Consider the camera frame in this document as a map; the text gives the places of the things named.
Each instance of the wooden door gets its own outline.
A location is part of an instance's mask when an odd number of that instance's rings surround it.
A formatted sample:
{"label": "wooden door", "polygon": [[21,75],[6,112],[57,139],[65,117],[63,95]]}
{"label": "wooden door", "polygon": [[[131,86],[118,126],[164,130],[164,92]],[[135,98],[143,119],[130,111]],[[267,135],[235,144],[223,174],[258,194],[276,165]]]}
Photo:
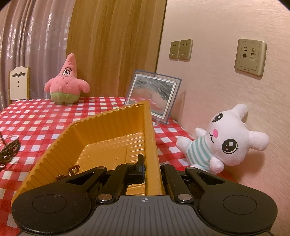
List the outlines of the wooden door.
{"label": "wooden door", "polygon": [[76,0],[66,52],[90,84],[82,96],[125,96],[135,69],[156,71],[165,8],[166,0]]}

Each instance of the stuffed animal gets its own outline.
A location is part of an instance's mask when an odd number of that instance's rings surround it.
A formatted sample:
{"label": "stuffed animal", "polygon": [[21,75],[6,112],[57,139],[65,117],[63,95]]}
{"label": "stuffed animal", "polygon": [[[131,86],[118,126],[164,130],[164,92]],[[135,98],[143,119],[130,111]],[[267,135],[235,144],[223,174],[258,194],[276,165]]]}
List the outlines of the stuffed animal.
{"label": "stuffed animal", "polygon": [[68,55],[60,73],[45,84],[44,91],[50,92],[51,100],[58,105],[75,103],[79,100],[81,91],[85,93],[90,91],[86,81],[77,79],[74,54]]}
{"label": "stuffed animal", "polygon": [[224,169],[224,164],[240,164],[250,148],[265,150],[269,136],[246,128],[242,119],[247,111],[246,105],[238,104],[229,111],[215,115],[207,131],[196,128],[198,139],[179,138],[176,146],[185,154],[190,166],[218,174]]}

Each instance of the plush toy ear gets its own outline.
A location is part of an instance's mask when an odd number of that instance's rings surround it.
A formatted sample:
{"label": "plush toy ear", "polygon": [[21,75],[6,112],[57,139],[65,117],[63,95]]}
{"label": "plush toy ear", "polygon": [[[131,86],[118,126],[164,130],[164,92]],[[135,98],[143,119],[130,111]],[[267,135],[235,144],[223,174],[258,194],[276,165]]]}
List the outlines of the plush toy ear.
{"label": "plush toy ear", "polygon": [[269,136],[262,132],[249,131],[250,146],[254,150],[264,151],[269,145]]}
{"label": "plush toy ear", "polygon": [[237,104],[232,110],[240,119],[243,119],[248,112],[248,107],[245,104]]}

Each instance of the embroidered mouth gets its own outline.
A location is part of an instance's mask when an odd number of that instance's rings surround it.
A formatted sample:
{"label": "embroidered mouth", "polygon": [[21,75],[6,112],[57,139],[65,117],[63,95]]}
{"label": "embroidered mouth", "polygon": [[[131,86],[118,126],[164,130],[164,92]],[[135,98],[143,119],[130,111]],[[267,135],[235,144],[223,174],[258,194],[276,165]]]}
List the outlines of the embroidered mouth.
{"label": "embroidered mouth", "polygon": [[213,135],[211,135],[211,132],[209,132],[209,136],[211,137],[211,141],[214,143],[214,141],[213,141]]}

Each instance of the table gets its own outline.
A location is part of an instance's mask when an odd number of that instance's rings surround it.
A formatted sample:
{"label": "table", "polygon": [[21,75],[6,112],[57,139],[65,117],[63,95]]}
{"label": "table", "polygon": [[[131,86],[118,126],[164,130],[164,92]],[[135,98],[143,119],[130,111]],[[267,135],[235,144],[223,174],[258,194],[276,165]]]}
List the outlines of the table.
{"label": "table", "polygon": [[[21,149],[11,163],[0,171],[0,236],[19,232],[11,214],[11,200],[26,175],[53,141],[73,121],[123,106],[119,97],[81,98],[77,104],[60,106],[49,99],[23,100],[12,103],[0,113],[0,131],[4,138],[19,136]],[[153,122],[160,163],[178,170],[188,166],[176,147],[177,138],[192,137],[172,118],[167,125]],[[227,173],[220,176],[231,179]]]}

